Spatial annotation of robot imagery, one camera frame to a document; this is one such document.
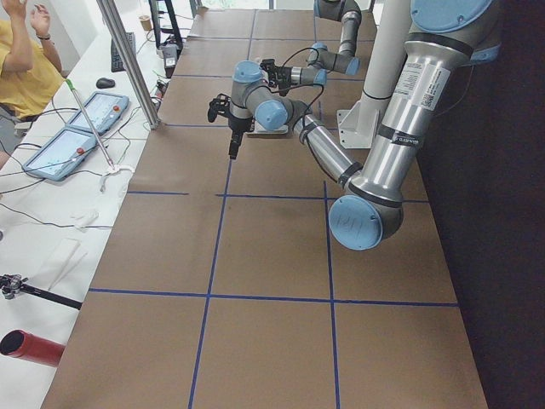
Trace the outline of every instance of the brown cardboard surface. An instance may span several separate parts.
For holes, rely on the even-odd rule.
[[[329,298],[323,200],[230,198],[214,293]]]
[[[277,66],[282,66],[296,51],[312,47],[312,45],[313,43],[307,40],[253,40],[250,60],[273,58]],[[298,53],[286,63],[286,66],[307,66],[309,51],[307,49]]]
[[[204,299],[89,293],[42,408],[187,405]]]
[[[220,209],[212,194],[127,195],[91,287],[205,293]]]
[[[227,127],[161,125],[149,135],[129,191],[223,193],[230,140]]]
[[[344,409],[485,409],[457,308],[337,305]]]
[[[313,11],[257,10],[252,38],[308,40],[314,43]]]
[[[286,58],[312,45],[313,12],[206,11],[195,25],[223,39],[190,40],[176,69],[185,76],[170,81],[163,125],[147,141],[43,408],[485,407],[429,205],[405,203],[396,235],[349,251],[328,241],[325,223],[324,194],[342,191],[332,181],[325,191],[306,147],[292,135],[245,136],[229,165],[227,120],[207,121],[209,101],[232,85],[200,77],[219,72],[208,53],[222,61],[230,49],[218,44],[239,44],[237,53],[246,44],[251,58]],[[249,38],[252,27],[251,41],[226,39]],[[340,32],[321,19],[317,28],[321,39]],[[374,36],[364,25],[360,40],[365,30]],[[364,64],[369,51],[359,43]],[[315,116],[336,128],[336,110],[351,108],[362,87],[330,81]],[[350,154],[363,163],[367,151]],[[416,164],[403,194],[427,199]]]
[[[335,407],[328,304],[210,302],[195,409]]]
[[[230,78],[172,77],[159,117],[166,124],[210,125],[210,101],[220,93],[230,95],[231,87]],[[227,126],[227,120],[218,117],[214,125]]]
[[[336,40],[341,38],[342,24],[338,21],[316,18],[316,37],[318,41]],[[376,36],[376,24],[372,13],[362,12],[362,22],[359,25],[358,41],[373,41]]]
[[[232,164],[229,193],[323,197],[325,177],[293,136],[245,138]]]
[[[205,10],[195,16],[190,37],[250,38],[254,10]]]
[[[181,52],[184,63],[176,66],[175,74],[232,76],[237,63],[248,59],[249,48],[249,40],[190,38]]]
[[[350,251],[332,238],[336,298],[456,302],[429,204],[403,209],[399,231],[374,249]]]

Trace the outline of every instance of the yellow shirt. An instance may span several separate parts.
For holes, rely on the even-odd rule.
[[[57,92],[63,78],[34,41],[31,41],[33,68],[26,72],[4,72],[3,62],[12,42],[11,23],[0,21],[0,103],[12,109],[18,118],[38,115]]]

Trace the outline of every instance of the computer mouse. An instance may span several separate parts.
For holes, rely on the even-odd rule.
[[[96,80],[96,88],[99,88],[99,89],[113,88],[115,86],[116,86],[116,82],[110,78],[102,77]]]

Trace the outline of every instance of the tablet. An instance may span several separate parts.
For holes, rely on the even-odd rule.
[[[124,95],[95,91],[83,105],[99,135],[104,135],[121,118],[129,106],[129,98]],[[92,132],[80,110],[72,115],[66,126],[75,130]]]
[[[93,134],[63,128],[23,164],[33,176],[61,181],[69,176],[96,146]]]

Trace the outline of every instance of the table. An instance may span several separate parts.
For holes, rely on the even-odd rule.
[[[123,20],[126,30],[135,32],[137,59],[146,84],[152,90],[158,74],[164,73],[163,61],[156,56],[154,43],[146,40],[146,34],[142,31],[138,19],[128,15],[124,16]],[[114,128],[116,129],[129,118],[139,102],[127,74],[110,72],[110,41],[110,34],[105,29],[89,46],[69,78],[83,99],[96,90],[96,79],[100,77],[115,79],[116,87],[107,91],[127,95],[130,98],[129,108]],[[72,93],[64,84],[54,96],[53,103],[57,108],[77,107]],[[50,103],[46,110],[51,108],[53,104]],[[62,115],[68,119],[71,114]],[[23,142],[42,146],[63,125],[57,115],[44,115],[32,126]],[[114,161],[118,161],[129,146],[121,163],[135,167],[149,133],[141,110],[135,112],[134,117],[123,129],[123,133],[129,138],[130,146],[126,139],[116,134],[106,143],[108,152]],[[24,162],[34,152],[34,147],[23,146],[15,151],[14,157]],[[101,174],[106,171],[106,168],[105,158],[97,149],[77,170],[90,170]],[[20,166],[10,159],[0,175],[19,171]],[[98,176],[78,173],[61,184],[45,181],[19,192],[6,193],[0,199],[0,203],[15,210],[24,211],[44,222],[59,224],[73,224],[77,221],[74,217],[95,211],[98,217],[93,221],[94,225],[112,226],[131,176],[130,172],[123,171],[108,177],[106,191],[101,193]],[[0,191],[30,185],[34,181],[31,177],[22,174],[0,176]],[[85,298],[89,282],[95,273],[100,255],[111,232],[110,228],[78,230],[42,226],[4,208],[0,208],[0,228],[5,234],[0,242],[2,274],[21,274],[30,279],[28,284],[42,289],[46,289],[55,277],[55,272],[46,274],[47,272],[43,271],[44,263],[55,252],[58,245],[65,243],[66,240],[76,240],[79,248],[74,253],[72,264],[79,261],[76,265],[67,266],[68,268],[72,266],[72,269],[51,291],[79,301]],[[13,329],[21,329],[66,344],[78,314],[75,309],[29,295],[21,295],[11,301],[0,300],[0,302],[2,303],[2,320],[0,321],[2,336]],[[55,369],[2,357],[0,374],[2,406],[35,409],[41,405]]]
[[[486,407],[418,167],[402,228],[348,251],[326,217],[341,192],[297,138],[247,137],[230,161],[226,123],[207,122],[234,63],[333,48],[340,27],[209,10],[192,33],[43,409]],[[315,109],[331,132],[364,71],[330,76]]]

